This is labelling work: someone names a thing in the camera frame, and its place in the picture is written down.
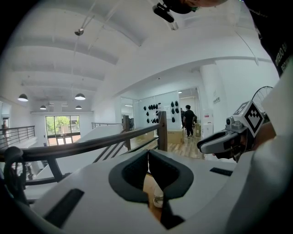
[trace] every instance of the black shirt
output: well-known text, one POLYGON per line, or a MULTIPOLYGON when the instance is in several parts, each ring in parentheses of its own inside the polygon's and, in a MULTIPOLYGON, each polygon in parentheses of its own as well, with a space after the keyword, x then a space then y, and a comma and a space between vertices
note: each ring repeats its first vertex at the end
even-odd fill
POLYGON ((184 114, 185 114, 185 111, 181 111, 181 118, 182 118, 182 120, 183 120, 184 114))
POLYGON ((279 76, 292 58, 292 1, 244 0, 253 18, 263 48, 279 76))
POLYGON ((195 115, 194 115, 194 113, 193 113, 192 110, 187 110, 187 111, 185 111, 185 113, 184 113, 184 117, 186 118, 185 121, 186 121, 187 123, 192 123, 192 120, 193 120, 193 117, 194 117, 194 116, 195 116, 195 115))

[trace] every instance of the black pants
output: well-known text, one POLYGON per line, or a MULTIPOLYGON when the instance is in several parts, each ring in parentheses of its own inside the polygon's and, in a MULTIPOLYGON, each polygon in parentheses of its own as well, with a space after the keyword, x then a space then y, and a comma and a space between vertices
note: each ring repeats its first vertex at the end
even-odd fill
POLYGON ((190 134, 193 135, 192 123, 187 122, 185 124, 186 124, 187 136, 189 136, 190 134))

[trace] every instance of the window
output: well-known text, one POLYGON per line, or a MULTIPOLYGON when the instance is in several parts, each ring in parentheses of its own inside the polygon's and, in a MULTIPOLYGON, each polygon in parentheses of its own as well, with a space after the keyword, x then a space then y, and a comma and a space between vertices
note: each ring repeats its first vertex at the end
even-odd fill
POLYGON ((46 116, 49 146, 71 144, 80 139, 79 116, 46 116))

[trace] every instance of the tree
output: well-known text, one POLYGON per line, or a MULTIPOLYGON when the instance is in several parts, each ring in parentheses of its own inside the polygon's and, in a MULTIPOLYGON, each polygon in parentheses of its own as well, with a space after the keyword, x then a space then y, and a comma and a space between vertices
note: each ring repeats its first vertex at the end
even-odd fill
POLYGON ((57 116, 55 118, 55 126, 56 125, 65 126, 68 124, 70 124, 70 122, 69 122, 69 118, 66 116, 57 116))
POLYGON ((79 116, 77 117, 77 121, 75 122, 75 124, 79 125, 79 116))
POLYGON ((46 117, 46 122, 47 122, 47 132, 48 134, 55 134, 55 129, 54 129, 54 117, 53 116, 48 116, 46 117))
POLYGON ((64 126, 67 126, 70 124, 69 118, 66 116, 57 116, 55 118, 55 126, 56 126, 56 132, 59 132, 59 128, 57 126, 61 127, 62 133, 64 133, 64 126))

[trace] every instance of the black slot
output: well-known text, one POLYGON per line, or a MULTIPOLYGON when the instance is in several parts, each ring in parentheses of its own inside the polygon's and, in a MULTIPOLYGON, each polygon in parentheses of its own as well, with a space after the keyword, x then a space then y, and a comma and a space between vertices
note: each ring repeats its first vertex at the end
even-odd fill
POLYGON ((61 228, 83 194, 84 192, 79 189, 71 189, 45 216, 45 219, 61 228))
POLYGON ((231 176, 233 171, 231 170, 225 170, 225 169, 221 169, 221 168, 217 168, 217 167, 213 167, 212 169, 210 169, 211 172, 215 172, 224 176, 231 176))

